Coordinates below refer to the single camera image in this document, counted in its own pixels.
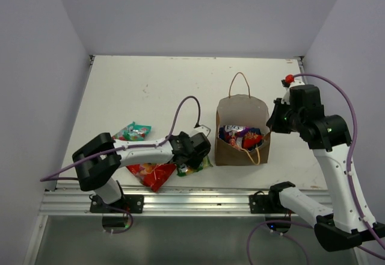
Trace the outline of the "purple Fox's berries candy bag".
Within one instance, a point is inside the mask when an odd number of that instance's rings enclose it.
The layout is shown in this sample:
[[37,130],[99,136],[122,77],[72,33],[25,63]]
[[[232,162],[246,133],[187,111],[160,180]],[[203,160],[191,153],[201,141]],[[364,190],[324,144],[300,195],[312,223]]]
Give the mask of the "purple Fox's berries candy bag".
[[242,139],[246,133],[258,133],[263,135],[259,128],[247,126],[225,125],[219,127],[219,138],[237,149],[242,149]]

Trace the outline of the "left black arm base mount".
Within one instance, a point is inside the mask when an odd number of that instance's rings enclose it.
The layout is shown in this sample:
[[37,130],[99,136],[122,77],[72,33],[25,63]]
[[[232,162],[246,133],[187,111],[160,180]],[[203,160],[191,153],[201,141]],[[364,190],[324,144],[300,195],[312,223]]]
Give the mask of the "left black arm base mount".
[[91,200],[90,212],[91,213],[125,213],[141,214],[144,207],[143,195],[123,195],[123,197],[112,203],[105,205],[98,195],[90,195]]

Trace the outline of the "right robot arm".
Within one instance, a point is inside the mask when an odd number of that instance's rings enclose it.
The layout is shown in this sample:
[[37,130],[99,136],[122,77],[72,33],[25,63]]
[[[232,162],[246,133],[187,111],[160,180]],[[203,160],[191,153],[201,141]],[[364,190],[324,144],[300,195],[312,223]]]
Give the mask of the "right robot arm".
[[321,167],[332,203],[327,208],[287,181],[270,187],[271,210],[279,213],[286,208],[298,214],[328,252],[384,238],[384,224],[368,208],[353,162],[347,159],[352,147],[347,124],[338,115],[324,114],[319,88],[292,83],[285,96],[274,101],[267,125],[275,133],[299,133]]

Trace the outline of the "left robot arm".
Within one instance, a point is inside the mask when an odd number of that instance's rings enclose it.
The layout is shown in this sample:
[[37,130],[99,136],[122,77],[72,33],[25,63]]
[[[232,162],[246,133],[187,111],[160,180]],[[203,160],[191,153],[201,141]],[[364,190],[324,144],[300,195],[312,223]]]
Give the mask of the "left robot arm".
[[136,164],[200,165],[211,150],[209,128],[198,126],[191,134],[180,132],[169,139],[128,142],[114,140],[101,133],[72,155],[79,186],[83,192],[95,192],[111,212],[125,205],[122,190],[112,176],[121,167]]

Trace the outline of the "brown paper bag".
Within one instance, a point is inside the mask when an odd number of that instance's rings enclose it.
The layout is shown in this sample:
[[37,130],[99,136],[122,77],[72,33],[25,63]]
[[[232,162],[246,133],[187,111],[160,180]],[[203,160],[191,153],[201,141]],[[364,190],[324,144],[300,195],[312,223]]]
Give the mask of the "brown paper bag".
[[[267,104],[250,93],[250,85],[244,81],[247,91],[243,94],[232,93],[230,83],[227,96],[220,99],[216,110],[214,158],[217,166],[258,166],[268,162],[270,151],[270,129],[266,122],[270,116]],[[237,149],[219,138],[219,127],[225,125],[259,128],[263,143],[252,151]]]

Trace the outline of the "red snack sticks bag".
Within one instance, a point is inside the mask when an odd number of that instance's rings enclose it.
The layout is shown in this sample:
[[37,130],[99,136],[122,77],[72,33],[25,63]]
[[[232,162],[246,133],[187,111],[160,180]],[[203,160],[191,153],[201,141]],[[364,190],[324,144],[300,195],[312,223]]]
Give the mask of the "red snack sticks bag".
[[263,140],[263,135],[255,132],[248,132],[242,139],[242,149],[252,151],[256,149]]

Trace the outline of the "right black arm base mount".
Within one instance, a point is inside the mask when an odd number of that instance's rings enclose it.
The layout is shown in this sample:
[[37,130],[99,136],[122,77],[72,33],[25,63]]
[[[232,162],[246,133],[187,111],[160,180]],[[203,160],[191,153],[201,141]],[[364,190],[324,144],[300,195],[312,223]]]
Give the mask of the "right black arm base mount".
[[251,214],[282,214],[285,212],[284,208],[275,206],[268,194],[261,190],[248,196],[248,204]]

